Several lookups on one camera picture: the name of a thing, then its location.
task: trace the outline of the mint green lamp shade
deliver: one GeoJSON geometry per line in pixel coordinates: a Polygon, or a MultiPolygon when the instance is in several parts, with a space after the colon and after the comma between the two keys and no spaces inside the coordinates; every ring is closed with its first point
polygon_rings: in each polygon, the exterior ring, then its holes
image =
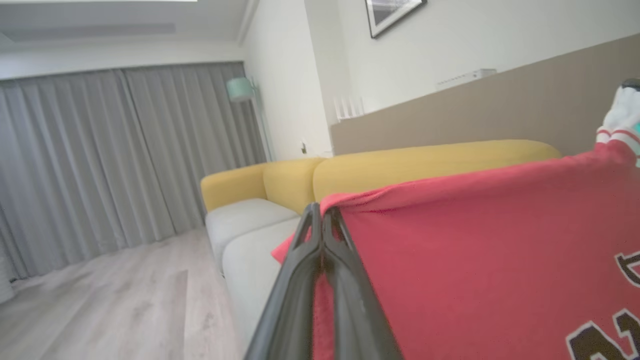
{"type": "Polygon", "coordinates": [[[253,98],[253,85],[247,78],[235,78],[227,81],[227,93],[231,102],[242,102],[253,98]]]}

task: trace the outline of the light wood floor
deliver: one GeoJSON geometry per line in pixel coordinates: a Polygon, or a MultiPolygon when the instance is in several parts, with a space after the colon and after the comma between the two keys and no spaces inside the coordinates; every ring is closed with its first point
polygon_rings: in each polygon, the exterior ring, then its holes
{"type": "Polygon", "coordinates": [[[14,284],[0,359],[238,359],[203,229],[14,284]]]}

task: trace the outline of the framed picture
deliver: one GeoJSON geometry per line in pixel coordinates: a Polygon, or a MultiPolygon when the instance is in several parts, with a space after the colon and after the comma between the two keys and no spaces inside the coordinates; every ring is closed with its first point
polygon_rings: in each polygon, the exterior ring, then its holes
{"type": "Polygon", "coordinates": [[[371,38],[377,38],[400,19],[426,3],[427,0],[365,0],[371,38]]]}

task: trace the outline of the red t-shirt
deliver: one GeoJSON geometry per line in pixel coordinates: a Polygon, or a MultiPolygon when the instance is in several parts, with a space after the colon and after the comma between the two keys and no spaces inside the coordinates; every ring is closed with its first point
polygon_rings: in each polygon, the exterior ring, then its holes
{"type": "MultiPolygon", "coordinates": [[[[611,140],[560,160],[332,195],[321,209],[340,208],[408,360],[635,359],[637,161],[611,140]]],[[[314,359],[333,359],[324,278],[314,359]]]]}

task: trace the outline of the white sofa cushion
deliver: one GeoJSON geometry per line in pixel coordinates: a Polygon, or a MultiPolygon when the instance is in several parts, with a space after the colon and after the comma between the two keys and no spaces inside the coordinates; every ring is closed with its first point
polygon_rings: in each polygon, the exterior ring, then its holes
{"type": "Polygon", "coordinates": [[[223,266],[243,353],[280,271],[271,251],[295,232],[299,221],[295,218],[252,231],[227,246],[223,266]]]}
{"type": "Polygon", "coordinates": [[[249,199],[212,210],[205,224],[218,270],[224,274],[222,255],[231,240],[242,234],[298,218],[293,210],[264,199],[249,199]]]}

